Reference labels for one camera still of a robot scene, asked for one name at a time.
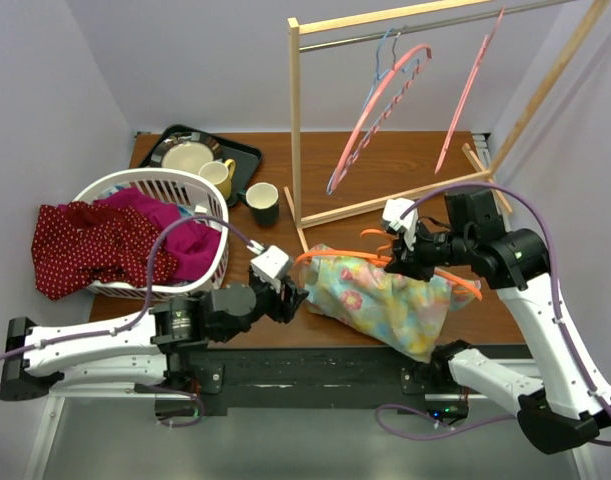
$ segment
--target dark green mug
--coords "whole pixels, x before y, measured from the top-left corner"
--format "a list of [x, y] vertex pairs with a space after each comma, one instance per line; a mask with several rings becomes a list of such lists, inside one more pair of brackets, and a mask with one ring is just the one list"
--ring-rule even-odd
[[238, 198], [252, 211], [257, 225], [271, 227], [278, 220], [278, 188], [271, 183], [255, 183], [238, 192]]

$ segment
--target wooden frame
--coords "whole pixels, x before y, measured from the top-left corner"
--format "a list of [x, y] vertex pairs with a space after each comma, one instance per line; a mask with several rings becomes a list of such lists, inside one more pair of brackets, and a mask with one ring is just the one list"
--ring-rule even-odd
[[[383, 20], [393, 20], [411, 15], [422, 13], [435, 12], [450, 8], [474, 5], [477, 3], [485, 3], [490, 0], [439, 0], [420, 5], [409, 7], [393, 8], [390, 10], [382, 10], [380, 12], [366, 13], [361, 15], [353, 15], [349, 17], [336, 18], [321, 22], [299, 25], [295, 18], [288, 19], [289, 26], [289, 78], [290, 78], [290, 112], [291, 112], [291, 141], [292, 141], [292, 191], [285, 187], [285, 196], [287, 197], [294, 225], [304, 251], [308, 250], [307, 241], [303, 230], [316, 225], [334, 222], [343, 218], [353, 217], [362, 213], [371, 212], [382, 208], [387, 200], [392, 198], [409, 198], [416, 199], [432, 190], [455, 184], [463, 181], [484, 180], [493, 183], [493, 175], [496, 173], [501, 163], [507, 157], [508, 153], [521, 136], [532, 117], [540, 107], [545, 97], [550, 92], [554, 84], [557, 82], [574, 54], [577, 52], [589, 32], [592, 30], [596, 21], [609, 4], [610, 0], [594, 0], [583, 16], [582, 20], [570, 36], [566, 45], [561, 50], [560, 54], [554, 61], [550, 71], [545, 75], [540, 85], [536, 89], [530, 101], [525, 106], [523, 113], [515, 123], [514, 127], [507, 135], [507, 138], [501, 145], [497, 155], [492, 161], [489, 168], [484, 168], [474, 151], [469, 145], [463, 146], [465, 156], [474, 166], [475, 173], [463, 175], [461, 177], [452, 178], [442, 182], [433, 183], [423, 187], [413, 188], [403, 192], [398, 192], [392, 195], [387, 195], [380, 198], [375, 198], [354, 205], [328, 210], [326, 212], [317, 213], [314, 215], [302, 216], [302, 198], [301, 198], [301, 115], [300, 115], [300, 97], [301, 97], [301, 76], [300, 76], [300, 37], [312, 33], [320, 33], [338, 28], [353, 27], [356, 25], [364, 25], [367, 23], [380, 22]], [[511, 205], [502, 195], [497, 195], [501, 207], [511, 213]]]

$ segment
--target clothes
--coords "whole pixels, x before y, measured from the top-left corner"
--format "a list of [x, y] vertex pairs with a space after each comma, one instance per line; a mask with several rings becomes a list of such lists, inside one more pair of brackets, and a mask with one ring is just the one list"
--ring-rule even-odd
[[[42, 205], [32, 242], [36, 288], [58, 300], [95, 280], [144, 287], [147, 259], [159, 234], [132, 207]], [[159, 250], [154, 283], [169, 283], [177, 266], [172, 255]]]
[[[114, 208], [131, 206], [161, 230], [181, 218], [176, 205], [149, 197], [137, 188], [119, 190], [94, 204]], [[201, 278], [216, 257], [220, 238], [218, 230], [196, 222], [187, 222], [172, 230], [163, 244], [165, 250], [178, 260], [171, 283], [194, 282]]]
[[412, 280], [345, 256], [314, 257], [302, 266], [299, 279], [309, 292], [311, 311], [336, 318], [422, 362], [429, 361], [447, 312], [474, 298], [471, 293], [454, 293], [450, 282], [438, 276], [428, 283]]

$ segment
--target purple fabric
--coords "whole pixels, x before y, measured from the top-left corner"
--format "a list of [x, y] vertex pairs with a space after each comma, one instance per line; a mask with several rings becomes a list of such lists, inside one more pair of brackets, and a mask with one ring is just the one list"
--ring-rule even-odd
[[[114, 208], [133, 207], [161, 230], [181, 218], [176, 205], [144, 195], [137, 188], [120, 190], [94, 203]], [[194, 282], [202, 277], [212, 265], [220, 238], [218, 230], [196, 222], [186, 222], [172, 230], [163, 248], [178, 260], [174, 283]]]

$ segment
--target gray floor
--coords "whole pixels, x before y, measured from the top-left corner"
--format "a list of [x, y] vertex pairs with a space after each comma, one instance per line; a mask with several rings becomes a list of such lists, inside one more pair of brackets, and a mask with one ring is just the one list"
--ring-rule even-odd
[[[231, 410], [170, 431], [151, 399], [68, 399], [45, 479], [578, 479], [570, 453], [546, 456], [514, 421], [436, 442], [393, 437], [364, 410]], [[397, 428], [431, 424], [387, 412]], [[468, 421], [503, 413], [474, 400]]]

